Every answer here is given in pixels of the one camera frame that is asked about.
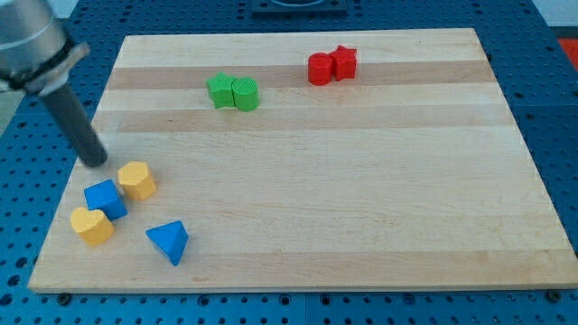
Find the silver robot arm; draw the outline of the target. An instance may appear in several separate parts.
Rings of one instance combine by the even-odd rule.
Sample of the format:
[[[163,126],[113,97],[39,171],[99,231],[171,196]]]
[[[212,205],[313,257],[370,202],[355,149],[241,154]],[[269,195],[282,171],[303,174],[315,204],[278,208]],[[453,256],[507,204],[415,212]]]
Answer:
[[[43,0],[2,0],[1,80],[9,88],[47,96],[63,87],[89,55]]]

